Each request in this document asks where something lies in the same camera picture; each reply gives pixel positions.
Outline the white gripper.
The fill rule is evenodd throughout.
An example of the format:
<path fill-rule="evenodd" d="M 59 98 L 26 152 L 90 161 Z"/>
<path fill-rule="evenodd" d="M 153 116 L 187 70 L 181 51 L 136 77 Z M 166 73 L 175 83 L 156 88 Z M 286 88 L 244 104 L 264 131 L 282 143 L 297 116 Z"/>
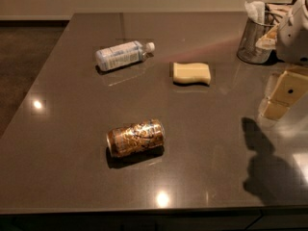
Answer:
<path fill-rule="evenodd" d="M 283 16 L 261 36 L 255 46 L 275 50 L 279 60 L 290 64 L 308 65 L 308 0 L 296 0 Z M 259 113 L 279 120 L 308 91 L 308 69 L 289 68 L 269 77 Z"/>

